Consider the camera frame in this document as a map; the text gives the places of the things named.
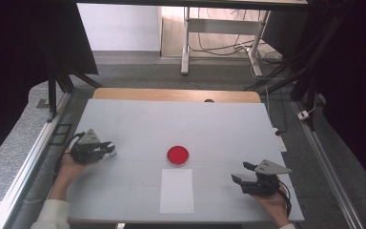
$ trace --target wooden board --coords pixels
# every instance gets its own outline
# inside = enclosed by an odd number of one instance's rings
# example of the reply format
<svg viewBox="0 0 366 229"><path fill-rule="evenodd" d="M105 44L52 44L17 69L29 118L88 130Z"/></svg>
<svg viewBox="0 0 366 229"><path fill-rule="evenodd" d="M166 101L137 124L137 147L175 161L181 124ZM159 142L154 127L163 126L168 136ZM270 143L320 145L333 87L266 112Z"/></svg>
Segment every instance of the wooden board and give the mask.
<svg viewBox="0 0 366 229"><path fill-rule="evenodd" d="M206 99L212 99L214 102L225 103L260 103L260 97L255 92L166 89L99 88L92 98L185 102L204 102Z"/></svg>

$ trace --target table leg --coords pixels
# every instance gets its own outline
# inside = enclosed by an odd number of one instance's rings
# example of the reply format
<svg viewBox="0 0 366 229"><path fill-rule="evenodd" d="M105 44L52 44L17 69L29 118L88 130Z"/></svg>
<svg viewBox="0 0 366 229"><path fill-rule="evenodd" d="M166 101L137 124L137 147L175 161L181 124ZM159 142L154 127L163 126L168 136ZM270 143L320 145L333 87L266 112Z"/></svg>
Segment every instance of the table leg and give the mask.
<svg viewBox="0 0 366 229"><path fill-rule="evenodd" d="M182 69L181 74L187 75L189 73L189 22L190 22L190 8L186 7L184 15L184 32L185 40L182 53Z"/></svg>
<svg viewBox="0 0 366 229"><path fill-rule="evenodd" d="M254 69L255 77L260 77L263 75L260 70L260 67L257 63L256 52L257 52L258 44L260 42L261 34L263 33L264 27L266 26L266 21L267 21L267 17L269 16L269 13L270 13L269 11L266 11L262 20L260 21L258 32L257 32L256 36L254 37L254 44L252 45L251 50L248 52L249 59L251 60L252 68Z"/></svg>

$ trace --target white paper sheet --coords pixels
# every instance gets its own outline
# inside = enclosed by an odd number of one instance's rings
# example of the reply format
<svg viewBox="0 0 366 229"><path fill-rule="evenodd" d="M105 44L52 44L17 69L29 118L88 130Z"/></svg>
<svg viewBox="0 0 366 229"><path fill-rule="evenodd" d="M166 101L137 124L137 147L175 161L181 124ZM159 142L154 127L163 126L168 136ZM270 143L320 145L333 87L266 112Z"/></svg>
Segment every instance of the white paper sheet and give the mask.
<svg viewBox="0 0 366 229"><path fill-rule="evenodd" d="M193 170L163 169L160 214L190 214L193 212Z"/></svg>

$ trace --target white table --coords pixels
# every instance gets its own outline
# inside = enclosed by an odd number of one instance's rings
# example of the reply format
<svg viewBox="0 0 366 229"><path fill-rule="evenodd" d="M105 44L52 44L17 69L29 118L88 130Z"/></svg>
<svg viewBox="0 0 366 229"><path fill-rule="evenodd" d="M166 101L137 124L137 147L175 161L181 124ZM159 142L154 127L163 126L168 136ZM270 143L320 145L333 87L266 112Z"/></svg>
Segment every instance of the white table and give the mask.
<svg viewBox="0 0 366 229"><path fill-rule="evenodd" d="M231 174L255 180L242 162L269 159L284 165L264 104L91 99L77 133L93 128L115 144L117 156L105 156L72 184L70 219L101 222L268 221L258 203L243 195ZM174 145L190 152L174 168L166 159ZM160 214L163 169L193 172L193 212ZM292 193L290 220L304 220Z"/></svg>

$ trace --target human hand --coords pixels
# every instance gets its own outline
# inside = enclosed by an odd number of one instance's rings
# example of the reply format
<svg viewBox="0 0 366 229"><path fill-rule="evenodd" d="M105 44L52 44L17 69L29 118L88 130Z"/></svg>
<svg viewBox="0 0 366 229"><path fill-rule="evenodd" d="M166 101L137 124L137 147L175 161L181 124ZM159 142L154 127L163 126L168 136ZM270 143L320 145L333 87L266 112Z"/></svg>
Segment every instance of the human hand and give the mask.
<svg viewBox="0 0 366 229"><path fill-rule="evenodd" d="M79 177L85 168L89 166L89 164L81 164L73 160L70 155L71 150L67 150L65 154L62 156L60 169L58 172L57 179L62 179L63 181L67 181L71 183L75 178Z"/></svg>
<svg viewBox="0 0 366 229"><path fill-rule="evenodd" d="M71 150L67 150L62 156L58 176L52 185L49 199L66 200L68 187L71 182L79 177L89 164L80 164L73 160L70 155Z"/></svg>
<svg viewBox="0 0 366 229"><path fill-rule="evenodd" d="M280 190L285 195L287 194L284 186L281 183ZM272 218L272 220L278 227L290 224L290 221L287 217L286 201L279 193L274 193L273 195L269 196L251 196L260 203L264 211Z"/></svg>

